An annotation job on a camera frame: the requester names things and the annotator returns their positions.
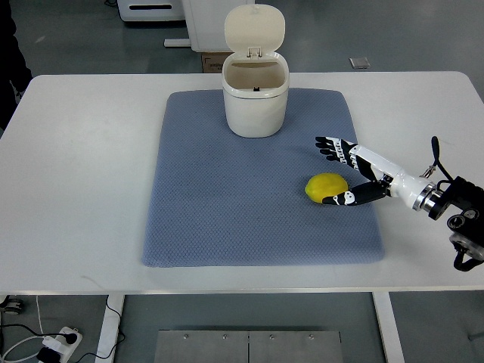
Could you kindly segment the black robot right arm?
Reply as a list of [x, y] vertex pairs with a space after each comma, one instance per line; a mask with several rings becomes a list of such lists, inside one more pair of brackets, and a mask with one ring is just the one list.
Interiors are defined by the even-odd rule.
[[467, 272], [483, 264], [483, 189], [458, 176], [442, 191], [430, 183], [420, 193], [416, 207], [437, 220], [450, 207], [460, 210], [446, 222], [457, 252], [454, 268]]

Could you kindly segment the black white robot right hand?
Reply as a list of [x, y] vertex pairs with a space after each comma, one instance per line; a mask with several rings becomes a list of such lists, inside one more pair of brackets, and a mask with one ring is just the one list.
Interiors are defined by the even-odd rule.
[[436, 193], [436, 185], [428, 179], [409, 175], [401, 166], [360, 144], [333, 137], [317, 137], [315, 140], [315, 146], [327, 160], [347, 165], [368, 180], [345, 191], [339, 189], [332, 194], [314, 196], [313, 200], [318, 203], [360, 206], [384, 197], [398, 197], [406, 206], [420, 210]]

